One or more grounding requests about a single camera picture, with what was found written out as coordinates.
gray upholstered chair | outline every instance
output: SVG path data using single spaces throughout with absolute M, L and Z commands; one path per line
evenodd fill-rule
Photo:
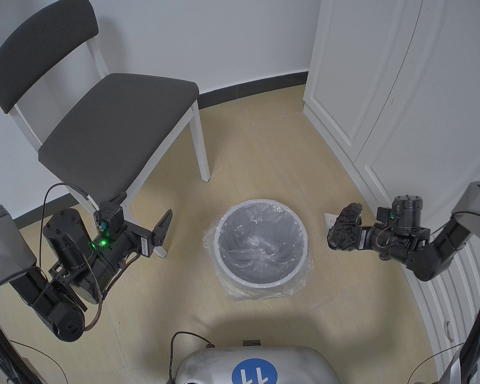
M 198 113 L 197 84 L 166 77 L 111 73 L 96 45 L 98 25 L 88 0 L 59 0 L 34 14 L 0 47 L 0 107 L 12 116 L 38 160 L 99 204 L 121 192 L 128 205 L 183 128 L 190 123 L 204 181 L 210 179 Z M 55 64 L 86 43 L 102 78 L 42 143 L 17 102 Z M 70 193 L 93 207 L 75 190 Z M 156 253 L 165 257 L 163 248 Z

white logo symbol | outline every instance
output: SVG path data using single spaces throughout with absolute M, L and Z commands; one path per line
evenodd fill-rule
M 241 384 L 253 384 L 253 379 L 247 381 L 247 376 L 245 375 L 245 370 L 240 371 L 241 375 Z M 258 384 L 265 384 L 268 381 L 268 377 L 262 378 L 262 370 L 260 367 L 257 367 L 257 380 Z

chair seat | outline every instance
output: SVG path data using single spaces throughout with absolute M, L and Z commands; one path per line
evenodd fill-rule
M 185 80 L 109 74 L 55 127 L 38 160 L 99 204 L 128 189 L 198 95 Z

wooden floor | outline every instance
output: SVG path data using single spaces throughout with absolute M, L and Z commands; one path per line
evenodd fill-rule
M 109 293 L 100 321 L 74 343 L 58 341 L 10 286 L 0 288 L 0 325 L 13 340 L 49 354 L 74 383 L 160 383 L 168 378 L 169 344 L 179 330 L 197 332 L 218 347 L 243 339 L 264 345 L 304 345 L 330 361 L 342 383 L 406 384 L 432 350 L 400 266 L 372 252 L 335 252 L 325 238 L 324 212 L 362 203 L 374 217 L 321 136 L 302 113 L 304 87 L 263 93 L 200 111 L 212 178 L 201 181 L 190 131 L 184 130 L 131 205 L 153 227 L 169 208 L 173 221 L 167 259 L 139 259 Z M 314 273 L 289 298 L 226 298 L 202 249 L 210 224 L 253 198 L 278 200 L 302 219 Z M 93 220 L 81 208 L 91 235 Z M 35 253 L 39 223 L 22 230 Z M 43 245 L 44 270 L 55 258 Z M 96 308 L 86 313 L 89 322 Z M 174 368 L 204 348 L 179 336 Z M 49 384 L 64 379 L 51 361 L 18 347 Z M 435 381 L 433 361 L 412 379 Z

drawer handle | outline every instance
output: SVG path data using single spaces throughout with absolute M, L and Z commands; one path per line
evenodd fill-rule
M 447 335 L 448 341 L 453 343 L 455 340 L 450 336 L 450 321 L 445 322 L 445 334 Z

